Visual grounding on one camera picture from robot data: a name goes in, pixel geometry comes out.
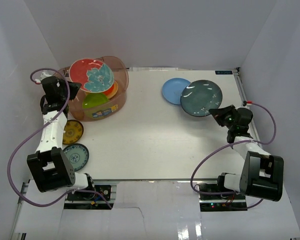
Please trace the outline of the lime green plastic plate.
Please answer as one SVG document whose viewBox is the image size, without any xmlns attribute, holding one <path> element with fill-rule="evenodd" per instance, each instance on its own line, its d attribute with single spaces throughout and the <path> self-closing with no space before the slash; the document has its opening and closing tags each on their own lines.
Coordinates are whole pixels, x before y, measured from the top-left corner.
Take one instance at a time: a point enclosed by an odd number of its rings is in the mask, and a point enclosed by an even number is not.
<svg viewBox="0 0 300 240">
<path fill-rule="evenodd" d="M 109 99 L 104 93 L 89 93 L 85 96 L 82 107 L 84 109 L 97 107 L 107 103 Z"/>
</svg>

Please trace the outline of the red plate with teal waves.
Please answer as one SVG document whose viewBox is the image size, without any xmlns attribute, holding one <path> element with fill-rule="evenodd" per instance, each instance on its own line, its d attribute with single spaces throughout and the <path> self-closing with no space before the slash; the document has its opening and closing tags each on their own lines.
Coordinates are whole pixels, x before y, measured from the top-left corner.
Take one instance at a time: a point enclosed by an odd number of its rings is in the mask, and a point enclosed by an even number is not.
<svg viewBox="0 0 300 240">
<path fill-rule="evenodd" d="M 68 70 L 69 78 L 80 83 L 87 93 L 103 93 L 109 90 L 114 82 L 114 73 L 102 60 L 83 58 L 75 61 Z"/>
</svg>

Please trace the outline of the dark teal ceramic plate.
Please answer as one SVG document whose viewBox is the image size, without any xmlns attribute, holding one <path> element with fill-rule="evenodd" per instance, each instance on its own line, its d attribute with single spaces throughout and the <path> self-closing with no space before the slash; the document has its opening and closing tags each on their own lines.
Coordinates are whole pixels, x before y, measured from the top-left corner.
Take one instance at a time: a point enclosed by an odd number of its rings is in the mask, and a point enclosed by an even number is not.
<svg viewBox="0 0 300 240">
<path fill-rule="evenodd" d="M 221 88 L 213 81 L 191 82 L 181 93 L 181 108 L 190 116 L 206 117 L 210 109 L 218 109 L 223 100 Z"/>
</svg>

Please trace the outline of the orange plastic plate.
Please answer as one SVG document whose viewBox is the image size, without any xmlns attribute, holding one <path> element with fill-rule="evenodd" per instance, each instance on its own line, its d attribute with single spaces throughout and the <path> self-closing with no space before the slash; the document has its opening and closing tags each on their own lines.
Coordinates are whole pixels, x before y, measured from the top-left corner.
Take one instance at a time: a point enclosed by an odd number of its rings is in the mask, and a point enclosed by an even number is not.
<svg viewBox="0 0 300 240">
<path fill-rule="evenodd" d="M 110 95 L 115 88 L 115 84 L 113 84 L 109 89 L 103 92 L 106 96 Z"/>
</svg>

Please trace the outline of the light blue plastic plate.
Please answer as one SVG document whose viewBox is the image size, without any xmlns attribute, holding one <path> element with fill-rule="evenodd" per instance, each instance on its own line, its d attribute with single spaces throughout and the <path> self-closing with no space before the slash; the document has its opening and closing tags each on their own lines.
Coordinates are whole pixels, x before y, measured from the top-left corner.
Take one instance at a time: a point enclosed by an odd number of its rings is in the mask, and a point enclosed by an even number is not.
<svg viewBox="0 0 300 240">
<path fill-rule="evenodd" d="M 189 80 L 184 78 L 171 78 L 163 84 L 161 89 L 162 96 L 167 102 L 180 106 L 182 92 L 190 83 Z"/>
</svg>

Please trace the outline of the beige plastic plate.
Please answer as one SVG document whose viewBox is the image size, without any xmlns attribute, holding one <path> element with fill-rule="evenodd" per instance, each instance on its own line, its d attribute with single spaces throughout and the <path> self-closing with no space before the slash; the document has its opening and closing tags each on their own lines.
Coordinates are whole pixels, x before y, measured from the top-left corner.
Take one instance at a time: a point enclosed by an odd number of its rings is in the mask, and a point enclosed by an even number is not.
<svg viewBox="0 0 300 240">
<path fill-rule="evenodd" d="M 101 99 L 103 101 L 107 101 L 108 99 L 111 99 L 112 97 L 115 96 L 115 94 L 117 93 L 119 86 L 118 83 L 115 81 L 114 83 L 114 89 L 112 91 L 111 94 L 109 95 L 105 95 L 103 92 L 99 92 L 99 93 L 87 93 L 85 96 L 85 100 L 97 100 L 97 99 Z"/>
</svg>

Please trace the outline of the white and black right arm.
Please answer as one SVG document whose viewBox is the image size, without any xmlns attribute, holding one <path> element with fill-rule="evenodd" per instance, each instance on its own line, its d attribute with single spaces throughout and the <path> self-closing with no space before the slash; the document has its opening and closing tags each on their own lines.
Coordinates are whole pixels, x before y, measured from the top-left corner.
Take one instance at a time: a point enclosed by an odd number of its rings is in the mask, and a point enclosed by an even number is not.
<svg viewBox="0 0 300 240">
<path fill-rule="evenodd" d="M 217 178 L 216 195 L 226 200 L 241 195 L 278 202 L 283 194 L 284 160 L 264 151 L 248 133 L 253 112 L 233 105 L 212 108 L 209 113 L 221 127 L 227 127 L 227 142 L 243 158 L 241 174 L 223 172 Z"/>
</svg>

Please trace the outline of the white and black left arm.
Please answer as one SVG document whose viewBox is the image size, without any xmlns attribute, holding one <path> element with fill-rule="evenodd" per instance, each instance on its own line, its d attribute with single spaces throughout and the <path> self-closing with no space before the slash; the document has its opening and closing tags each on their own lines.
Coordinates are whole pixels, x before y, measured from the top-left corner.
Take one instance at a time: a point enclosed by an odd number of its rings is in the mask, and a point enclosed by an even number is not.
<svg viewBox="0 0 300 240">
<path fill-rule="evenodd" d="M 40 192 L 67 188 L 78 190 L 89 200 L 96 193 L 93 179 L 87 173 L 76 173 L 62 149 L 69 112 L 66 100 L 77 95 L 81 84 L 57 76 L 45 77 L 41 84 L 45 92 L 40 102 L 44 128 L 35 153 L 27 156 L 27 165 Z"/>
</svg>

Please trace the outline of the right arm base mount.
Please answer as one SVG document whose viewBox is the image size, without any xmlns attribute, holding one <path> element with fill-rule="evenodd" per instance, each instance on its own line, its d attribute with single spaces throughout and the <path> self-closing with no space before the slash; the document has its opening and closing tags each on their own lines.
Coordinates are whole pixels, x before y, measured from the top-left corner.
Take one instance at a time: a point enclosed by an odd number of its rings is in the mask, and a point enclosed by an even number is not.
<svg viewBox="0 0 300 240">
<path fill-rule="evenodd" d="M 202 213 L 245 211 L 247 206 L 246 197 L 236 195 L 200 195 L 199 206 Z"/>
</svg>

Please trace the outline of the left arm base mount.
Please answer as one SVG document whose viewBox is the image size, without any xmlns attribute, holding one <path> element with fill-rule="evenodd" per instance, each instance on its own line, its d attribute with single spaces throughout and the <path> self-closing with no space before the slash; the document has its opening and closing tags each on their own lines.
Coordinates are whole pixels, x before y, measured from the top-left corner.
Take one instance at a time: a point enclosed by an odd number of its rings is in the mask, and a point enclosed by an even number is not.
<svg viewBox="0 0 300 240">
<path fill-rule="evenodd" d="M 69 193 L 64 202 L 65 210 L 111 210 L 114 205 L 112 186 L 101 184 L 94 186 L 94 192 Z"/>
</svg>

